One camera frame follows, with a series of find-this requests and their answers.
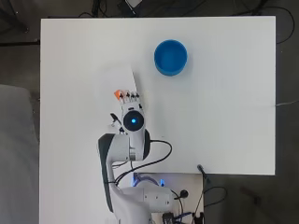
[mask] cable connector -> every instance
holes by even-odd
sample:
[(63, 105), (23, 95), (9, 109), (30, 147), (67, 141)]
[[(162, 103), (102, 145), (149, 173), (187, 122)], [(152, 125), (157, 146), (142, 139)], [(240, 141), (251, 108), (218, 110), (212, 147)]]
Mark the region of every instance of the cable connector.
[(203, 178), (204, 178), (204, 179), (206, 180), (206, 182), (209, 184), (211, 181), (209, 180), (209, 178), (208, 178), (206, 172), (204, 171), (204, 167), (203, 167), (201, 164), (199, 164), (199, 165), (197, 165), (197, 169), (203, 174)]

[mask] blue bowl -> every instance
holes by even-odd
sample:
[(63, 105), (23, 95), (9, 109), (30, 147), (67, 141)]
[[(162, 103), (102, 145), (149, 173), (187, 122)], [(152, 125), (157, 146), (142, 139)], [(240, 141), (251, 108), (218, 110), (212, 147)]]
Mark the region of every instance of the blue bowl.
[(154, 53), (156, 67), (163, 75), (172, 77), (180, 73), (187, 62), (187, 50), (177, 40), (165, 40)]

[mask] white tabletop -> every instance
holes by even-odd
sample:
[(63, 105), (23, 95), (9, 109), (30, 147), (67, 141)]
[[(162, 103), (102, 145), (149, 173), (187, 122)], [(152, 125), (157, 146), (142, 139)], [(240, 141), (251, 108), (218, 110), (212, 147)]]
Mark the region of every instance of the white tabletop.
[[(96, 92), (119, 63), (132, 66), (151, 137), (174, 147), (145, 171), (197, 173), (201, 163), (208, 173), (273, 175), (275, 26), (273, 17), (43, 20), (40, 223), (111, 218), (96, 142), (114, 105)], [(189, 54), (176, 77), (154, 66), (166, 39)], [(155, 145), (147, 161), (165, 148)]]

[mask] gray floor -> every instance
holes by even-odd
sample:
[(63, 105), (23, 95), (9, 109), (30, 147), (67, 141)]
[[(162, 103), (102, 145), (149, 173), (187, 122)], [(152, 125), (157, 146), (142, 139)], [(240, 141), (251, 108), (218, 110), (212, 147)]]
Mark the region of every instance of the gray floor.
[[(118, 14), (117, 0), (109, 2), (109, 15)], [(257, 0), (243, 0), (254, 7)], [(91, 10), (92, 1), (83, 0), (27, 0), (12, 1), (22, 21), (30, 26), (28, 34), (12, 31), (0, 35), (0, 41), (31, 41), (39, 38), (40, 19), (53, 16), (77, 16)], [(147, 1), (142, 10), (149, 14), (161, 1)], [(268, 6), (286, 7), (292, 11), (299, 24), (299, 2), (270, 0)], [(151, 14), (155, 17), (178, 16), (182, 9), (160, 9)], [(209, 0), (190, 16), (226, 16), (243, 11), (241, 0)], [(291, 30), (291, 20), (277, 10), (267, 10), (268, 15), (277, 15), (277, 39), (284, 38)], [(299, 99), (299, 41), (298, 32), (286, 43), (277, 47), (277, 102)], [(39, 50), (37, 46), (1, 48), (0, 83), (20, 86), (34, 95), (36, 121), (38, 121), (39, 97)], [(213, 185), (228, 189), (224, 203), (206, 209), (206, 223), (298, 223), (299, 222), (299, 104), (277, 107), (277, 168), (276, 176), (211, 175)], [(242, 193), (246, 187), (262, 198), (261, 206), (254, 205), (250, 196)], [(206, 203), (213, 202), (221, 192), (210, 192)]]

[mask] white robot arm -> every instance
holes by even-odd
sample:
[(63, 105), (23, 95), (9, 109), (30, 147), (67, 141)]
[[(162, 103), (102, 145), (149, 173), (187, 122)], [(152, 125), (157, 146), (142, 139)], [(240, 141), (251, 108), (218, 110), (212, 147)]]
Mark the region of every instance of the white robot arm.
[(150, 134), (139, 95), (119, 91), (122, 128), (127, 134), (106, 133), (98, 140), (107, 205), (121, 224), (151, 224), (151, 213), (169, 212), (173, 197), (170, 189), (148, 186), (119, 189), (113, 174), (115, 161), (143, 161), (150, 153)]

